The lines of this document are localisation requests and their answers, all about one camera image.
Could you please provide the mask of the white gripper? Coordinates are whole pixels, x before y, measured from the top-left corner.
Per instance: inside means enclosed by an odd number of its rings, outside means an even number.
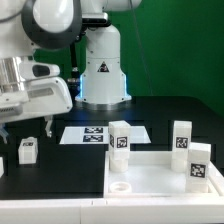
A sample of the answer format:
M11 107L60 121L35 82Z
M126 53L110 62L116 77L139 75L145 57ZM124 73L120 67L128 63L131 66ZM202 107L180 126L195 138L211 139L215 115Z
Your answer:
M60 77L33 80L24 91L0 94L0 123L44 117L47 137L52 137L53 115L67 113L73 104ZM0 136L8 143L8 132L0 124Z

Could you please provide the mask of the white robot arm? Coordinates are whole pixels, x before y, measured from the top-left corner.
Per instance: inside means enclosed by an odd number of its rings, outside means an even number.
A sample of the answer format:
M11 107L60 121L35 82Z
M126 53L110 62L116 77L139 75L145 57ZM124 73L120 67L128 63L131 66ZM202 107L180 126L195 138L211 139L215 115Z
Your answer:
M120 68L120 34L110 11L132 10L142 0L0 0L0 136L9 122L43 117L52 135L53 116L77 102L113 110L130 102ZM81 90L70 96L54 64L37 62L38 49L59 50L87 37Z

